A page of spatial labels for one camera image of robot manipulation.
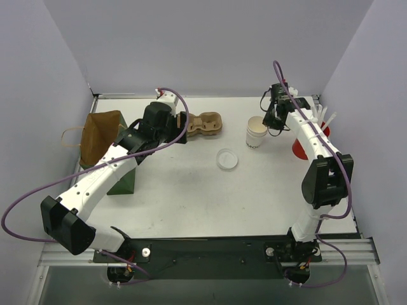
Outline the white paper coffee cup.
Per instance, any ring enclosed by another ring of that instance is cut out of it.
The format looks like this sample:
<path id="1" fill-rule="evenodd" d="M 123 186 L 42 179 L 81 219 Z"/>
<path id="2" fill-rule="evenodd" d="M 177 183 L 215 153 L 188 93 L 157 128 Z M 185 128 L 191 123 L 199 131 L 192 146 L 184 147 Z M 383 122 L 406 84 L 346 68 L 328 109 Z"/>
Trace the white paper coffee cup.
<path id="1" fill-rule="evenodd" d="M 247 122 L 247 132 L 253 137 L 263 137 L 267 134 L 267 127 L 261 116 L 253 116 Z"/>

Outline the clear plastic cup lid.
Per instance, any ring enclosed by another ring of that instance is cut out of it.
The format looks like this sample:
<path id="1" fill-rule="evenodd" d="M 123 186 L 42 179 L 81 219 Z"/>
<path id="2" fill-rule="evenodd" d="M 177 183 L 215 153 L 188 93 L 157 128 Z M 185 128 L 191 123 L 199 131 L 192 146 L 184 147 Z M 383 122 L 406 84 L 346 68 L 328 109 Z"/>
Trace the clear plastic cup lid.
<path id="1" fill-rule="evenodd" d="M 238 156 L 230 149 L 221 149 L 216 155 L 216 164 L 222 170 L 232 170 L 238 165 Z"/>

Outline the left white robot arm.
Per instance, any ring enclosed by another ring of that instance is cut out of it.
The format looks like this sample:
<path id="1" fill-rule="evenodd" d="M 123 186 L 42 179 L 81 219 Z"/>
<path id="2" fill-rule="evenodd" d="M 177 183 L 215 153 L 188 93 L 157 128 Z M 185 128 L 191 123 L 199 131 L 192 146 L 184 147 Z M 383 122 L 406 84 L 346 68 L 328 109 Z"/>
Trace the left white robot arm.
<path id="1" fill-rule="evenodd" d="M 80 179 L 57 198 L 47 196 L 40 204 L 45 233 L 73 255 L 102 249 L 116 261 L 130 255 L 129 237 L 118 228 L 96 227 L 87 222 L 99 201 L 147 156 L 175 143 L 186 143 L 188 110 L 177 112 L 184 99 L 162 88 L 135 120 L 113 140 L 98 163 L 81 171 Z"/>

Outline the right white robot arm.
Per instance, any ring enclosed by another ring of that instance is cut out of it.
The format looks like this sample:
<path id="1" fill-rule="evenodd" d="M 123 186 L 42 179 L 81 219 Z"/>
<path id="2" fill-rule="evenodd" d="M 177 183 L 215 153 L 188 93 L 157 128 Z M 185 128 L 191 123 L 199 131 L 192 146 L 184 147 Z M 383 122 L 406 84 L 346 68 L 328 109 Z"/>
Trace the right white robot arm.
<path id="1" fill-rule="evenodd" d="M 278 132 L 292 131 L 310 163 L 301 183 L 307 204 L 288 231 L 293 240 L 291 248 L 306 250 L 315 244 L 322 221 L 333 219 L 329 213 L 348 197 L 354 160 L 330 143 L 318 123 L 313 103 L 287 95 L 279 83 L 266 92 L 270 94 L 270 105 L 263 110 L 263 125 Z"/>

